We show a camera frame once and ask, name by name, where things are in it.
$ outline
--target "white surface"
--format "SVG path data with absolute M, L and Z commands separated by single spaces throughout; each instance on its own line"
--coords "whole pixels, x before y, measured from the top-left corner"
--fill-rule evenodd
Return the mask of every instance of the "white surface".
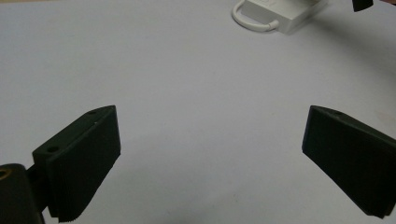
M 236 1 L 0 5 L 0 163 L 116 105 L 122 154 L 74 223 L 395 223 L 367 217 L 301 150 L 310 105 L 396 137 L 396 7 L 332 0 L 293 35 Z M 57 223 L 49 218 L 48 223 Z

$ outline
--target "white device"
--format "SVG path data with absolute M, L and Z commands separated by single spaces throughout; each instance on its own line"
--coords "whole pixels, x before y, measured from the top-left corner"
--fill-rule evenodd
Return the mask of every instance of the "white device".
M 277 29 L 288 34 L 302 21 L 327 4 L 328 0 L 242 0 L 233 8 L 233 19 L 241 26 L 264 32 Z M 259 23 L 249 22 L 241 14 Z

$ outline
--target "white plastic object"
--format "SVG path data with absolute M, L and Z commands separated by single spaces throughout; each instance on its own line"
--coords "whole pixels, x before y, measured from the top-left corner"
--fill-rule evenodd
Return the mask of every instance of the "white plastic object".
M 328 0 L 241 0 L 233 8 L 233 19 L 241 26 L 257 32 L 277 29 L 288 34 L 302 21 L 327 4 Z M 241 14 L 260 23 L 244 20 Z

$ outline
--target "black plastic part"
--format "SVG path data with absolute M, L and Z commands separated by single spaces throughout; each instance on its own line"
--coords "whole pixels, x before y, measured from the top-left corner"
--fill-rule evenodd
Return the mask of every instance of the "black plastic part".
M 43 170 L 38 170 L 37 166 L 33 165 L 27 170 L 27 177 L 35 197 L 36 208 L 42 212 L 49 205 L 51 195 L 47 176 Z
M 353 10 L 354 11 L 362 11 L 369 7 L 373 6 L 373 0 L 352 0 L 353 3 Z
M 303 152 L 367 215 L 396 203 L 396 141 L 329 108 L 311 106 Z
M 0 166 L 0 223 L 43 224 L 26 170 L 19 164 Z
M 48 181 L 49 197 L 41 202 L 48 200 L 51 216 L 60 222 L 79 217 L 119 155 L 114 105 L 84 114 L 36 149 L 35 171 Z

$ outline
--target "screw hole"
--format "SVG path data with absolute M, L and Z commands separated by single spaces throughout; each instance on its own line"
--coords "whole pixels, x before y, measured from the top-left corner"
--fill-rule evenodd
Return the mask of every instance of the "screw hole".
M 11 170 L 9 169 L 0 170 L 0 180 L 6 179 L 9 176 L 9 174 L 11 174 Z
M 50 153 L 56 152 L 58 150 L 59 150 L 59 147 L 49 147 L 49 148 L 47 148 L 47 151 L 50 152 Z

